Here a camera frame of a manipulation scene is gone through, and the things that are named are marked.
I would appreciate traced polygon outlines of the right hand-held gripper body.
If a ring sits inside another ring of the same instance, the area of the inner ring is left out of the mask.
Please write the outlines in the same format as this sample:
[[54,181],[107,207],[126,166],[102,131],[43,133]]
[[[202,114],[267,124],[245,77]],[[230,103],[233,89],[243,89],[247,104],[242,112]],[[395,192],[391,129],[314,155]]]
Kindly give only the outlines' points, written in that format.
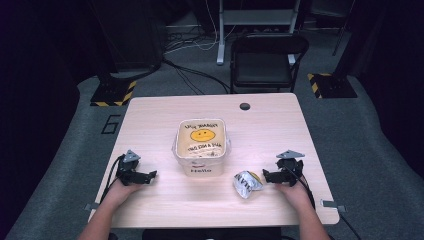
[[303,176],[303,161],[297,160],[297,157],[304,157],[304,154],[287,150],[277,155],[277,167],[280,171],[277,173],[277,183],[288,183],[294,186]]

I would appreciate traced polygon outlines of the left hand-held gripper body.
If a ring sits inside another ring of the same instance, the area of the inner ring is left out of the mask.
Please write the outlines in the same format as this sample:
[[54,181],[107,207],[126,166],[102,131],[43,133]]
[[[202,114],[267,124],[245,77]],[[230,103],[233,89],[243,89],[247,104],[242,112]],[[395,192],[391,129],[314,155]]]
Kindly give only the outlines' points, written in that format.
[[128,186],[130,183],[140,183],[140,181],[137,179],[138,172],[136,171],[139,159],[140,156],[132,150],[128,150],[126,154],[123,154],[118,158],[116,177],[125,186]]

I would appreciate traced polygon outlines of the person's right hand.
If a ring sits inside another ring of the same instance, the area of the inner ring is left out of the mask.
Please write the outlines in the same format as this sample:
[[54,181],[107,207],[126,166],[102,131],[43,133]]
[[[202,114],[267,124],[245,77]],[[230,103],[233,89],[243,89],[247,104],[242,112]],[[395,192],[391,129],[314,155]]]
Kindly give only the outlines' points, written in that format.
[[293,186],[285,184],[275,184],[275,188],[283,193],[285,198],[288,200],[289,204],[296,211],[306,210],[307,208],[312,207],[307,190],[300,182],[297,182]]

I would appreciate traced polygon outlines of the person's left hand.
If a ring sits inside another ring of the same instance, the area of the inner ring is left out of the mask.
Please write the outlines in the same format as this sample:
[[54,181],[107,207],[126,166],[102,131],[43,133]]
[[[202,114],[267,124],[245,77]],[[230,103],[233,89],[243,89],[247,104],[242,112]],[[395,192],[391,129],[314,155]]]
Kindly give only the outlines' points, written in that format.
[[117,209],[132,193],[142,188],[143,186],[141,184],[130,184],[126,186],[121,180],[116,179],[103,199],[103,203],[112,209]]

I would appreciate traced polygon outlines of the crumpled silver snack packet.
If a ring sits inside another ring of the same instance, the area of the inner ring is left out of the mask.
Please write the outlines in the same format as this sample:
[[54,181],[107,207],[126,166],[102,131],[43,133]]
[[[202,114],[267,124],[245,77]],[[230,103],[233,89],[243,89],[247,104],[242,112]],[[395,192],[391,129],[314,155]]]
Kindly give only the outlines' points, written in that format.
[[263,189],[260,178],[252,171],[237,173],[233,178],[233,186],[243,199],[249,198],[252,192]]

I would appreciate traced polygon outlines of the white bin with smiley liner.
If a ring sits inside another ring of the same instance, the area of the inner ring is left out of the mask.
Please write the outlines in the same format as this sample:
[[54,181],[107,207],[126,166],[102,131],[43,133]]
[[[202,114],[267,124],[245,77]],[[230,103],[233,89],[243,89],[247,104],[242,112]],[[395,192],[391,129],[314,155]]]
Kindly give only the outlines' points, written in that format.
[[225,122],[219,118],[182,121],[172,151],[189,177],[221,175],[225,159],[231,151]]

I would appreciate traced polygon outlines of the black yellow striped stand base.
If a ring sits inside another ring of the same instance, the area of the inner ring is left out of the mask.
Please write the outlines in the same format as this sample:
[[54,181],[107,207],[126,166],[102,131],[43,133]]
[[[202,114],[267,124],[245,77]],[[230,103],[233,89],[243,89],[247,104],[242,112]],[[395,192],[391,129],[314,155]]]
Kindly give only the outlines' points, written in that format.
[[115,81],[111,84],[100,83],[91,100],[91,106],[124,106],[132,97],[135,81]]
[[356,98],[357,94],[346,78],[337,79],[329,73],[307,75],[312,91],[318,99]]

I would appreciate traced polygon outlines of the black folding chair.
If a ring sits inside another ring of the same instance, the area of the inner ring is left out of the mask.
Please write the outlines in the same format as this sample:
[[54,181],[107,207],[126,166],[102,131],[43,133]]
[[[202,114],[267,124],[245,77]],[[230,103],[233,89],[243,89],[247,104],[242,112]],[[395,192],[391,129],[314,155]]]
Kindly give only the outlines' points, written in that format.
[[231,46],[230,92],[235,88],[294,91],[309,41],[298,34],[249,34]]

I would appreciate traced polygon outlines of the white metal desk frame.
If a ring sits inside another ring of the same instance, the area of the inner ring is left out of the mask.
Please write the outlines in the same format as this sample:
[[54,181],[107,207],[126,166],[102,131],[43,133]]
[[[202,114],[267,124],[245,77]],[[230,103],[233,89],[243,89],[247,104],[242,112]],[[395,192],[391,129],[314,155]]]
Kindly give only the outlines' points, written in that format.
[[219,0],[219,44],[216,64],[224,64],[225,26],[287,26],[288,34],[293,34],[299,13],[301,0],[294,0],[294,5],[288,9],[273,10],[226,10],[224,0]]

